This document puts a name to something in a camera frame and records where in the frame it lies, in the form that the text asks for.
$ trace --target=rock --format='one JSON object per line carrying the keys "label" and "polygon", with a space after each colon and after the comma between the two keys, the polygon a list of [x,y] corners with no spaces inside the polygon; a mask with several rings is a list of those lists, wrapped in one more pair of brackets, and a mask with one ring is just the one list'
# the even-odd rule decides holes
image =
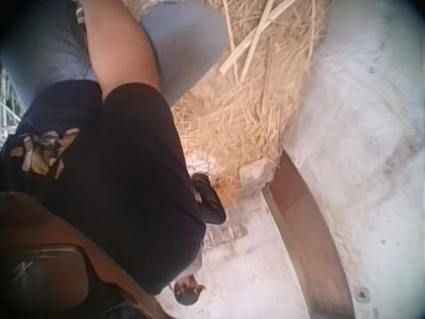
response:
{"label": "rock", "polygon": [[250,197],[274,178],[275,165],[262,158],[239,169],[240,188],[243,197]]}

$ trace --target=blue jeans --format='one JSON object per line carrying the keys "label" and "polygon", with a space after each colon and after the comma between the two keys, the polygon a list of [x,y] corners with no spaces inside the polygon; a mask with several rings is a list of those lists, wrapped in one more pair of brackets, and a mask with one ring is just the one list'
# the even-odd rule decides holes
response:
{"label": "blue jeans", "polygon": [[[170,106],[227,48],[224,19],[208,5],[160,4],[141,19],[141,26],[155,51],[160,90]],[[35,0],[2,43],[0,59],[25,108],[56,82],[96,80],[71,0]]]}

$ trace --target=hay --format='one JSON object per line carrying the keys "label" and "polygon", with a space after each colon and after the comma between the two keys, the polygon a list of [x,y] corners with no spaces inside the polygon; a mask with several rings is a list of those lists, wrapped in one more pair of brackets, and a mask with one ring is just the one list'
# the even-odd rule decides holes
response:
{"label": "hay", "polygon": [[[154,2],[144,1],[144,8]],[[222,0],[209,2],[224,15]],[[265,6],[266,0],[228,1],[236,46],[257,27]],[[260,158],[277,165],[324,19],[325,0],[297,0],[263,31],[244,84],[216,67],[173,108],[189,170],[208,171],[225,205],[240,199],[241,166]]]}

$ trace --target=concrete wall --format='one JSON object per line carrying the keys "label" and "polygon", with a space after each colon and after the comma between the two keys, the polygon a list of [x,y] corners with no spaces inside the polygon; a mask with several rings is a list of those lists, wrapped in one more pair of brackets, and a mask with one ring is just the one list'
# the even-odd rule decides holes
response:
{"label": "concrete wall", "polygon": [[423,72],[424,25],[412,11],[334,0],[284,140],[329,225],[360,319],[424,315]]}

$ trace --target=brown wooden edge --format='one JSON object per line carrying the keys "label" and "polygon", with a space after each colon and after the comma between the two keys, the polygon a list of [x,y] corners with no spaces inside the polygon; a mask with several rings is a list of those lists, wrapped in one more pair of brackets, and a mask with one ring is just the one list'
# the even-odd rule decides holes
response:
{"label": "brown wooden edge", "polygon": [[347,277],[331,233],[286,152],[263,194],[294,264],[311,318],[354,318]]}

